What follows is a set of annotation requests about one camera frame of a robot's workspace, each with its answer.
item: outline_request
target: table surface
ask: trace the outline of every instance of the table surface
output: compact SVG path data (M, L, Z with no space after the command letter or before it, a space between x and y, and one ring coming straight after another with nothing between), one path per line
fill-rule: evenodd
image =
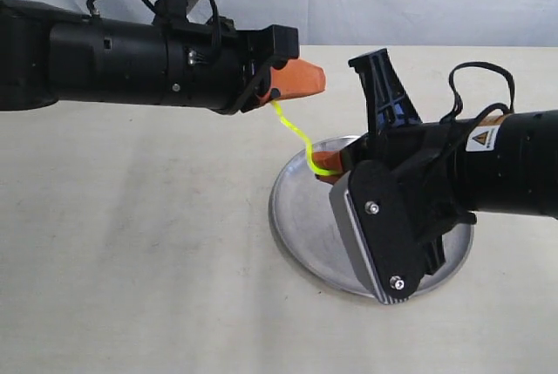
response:
M284 110L313 140L365 131L347 61L303 47L327 92ZM517 110L558 106L558 49L389 48L423 120L449 71L508 68ZM461 71L464 117L507 100ZM0 120L0 371L527 373L558 365L558 223L481 214L464 268L385 307L329 289L276 244L269 192L302 148L270 107L208 111L59 103Z

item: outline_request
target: metal tray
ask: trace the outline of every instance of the metal tray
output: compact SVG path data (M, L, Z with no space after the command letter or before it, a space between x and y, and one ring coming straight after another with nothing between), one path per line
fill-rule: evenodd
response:
M338 150L357 137L328 139L315 151ZM330 186L317 180L306 164L305 152L293 157L279 173L269 199L269 223L286 249L310 273L331 287L360 296L373 295L355 276L337 230L329 202ZM425 276L415 296L439 287L455 275L473 242L473 228L459 225L444 236L446 265Z

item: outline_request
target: round metal plate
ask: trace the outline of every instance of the round metal plate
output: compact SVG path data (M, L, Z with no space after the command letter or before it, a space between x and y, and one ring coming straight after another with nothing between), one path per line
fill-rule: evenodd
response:
M354 136L329 139L315 144L314 148L317 152L339 150L354 139ZM330 286L373 297L350 265L330 208L329 191L330 185L315 178L301 151L281 171L271 191L271 228L297 261ZM439 287L454 275L467 258L472 242L471 226L459 225L446 234L446 265L435 275L426 275L415 296Z

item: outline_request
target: neon yellow wire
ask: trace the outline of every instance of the neon yellow wire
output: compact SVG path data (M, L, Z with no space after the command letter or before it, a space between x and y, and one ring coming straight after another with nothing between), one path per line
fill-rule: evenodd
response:
M339 172L337 171L322 169L321 167L319 167L314 163L314 160L312 159L312 153L314 151L314 147L312 145L312 141L310 140L310 138L306 134L304 134L302 130L297 128L293 123L291 123L285 118L285 116L282 113L282 108L277 101L271 101L271 105L276 109L276 113L279 116L279 120L281 120L283 125L288 129L290 129L292 132L294 132L298 137L300 137L303 140L304 145L306 146L306 162L308 163L308 167L310 168L310 170L314 174L319 176L339 175Z

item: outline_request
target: gray metal plate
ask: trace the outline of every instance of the gray metal plate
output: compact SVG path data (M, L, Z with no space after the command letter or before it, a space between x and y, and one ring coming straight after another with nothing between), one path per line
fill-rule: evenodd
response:
M316 143L316 151L338 150L356 137ZM280 172L271 191L269 221L287 250L311 273L330 286L373 297L357 279L330 208L330 185L317 180L306 164L304 151ZM425 276L415 295L431 291L462 266L473 242L473 228L457 226L444 236L447 263L433 276Z

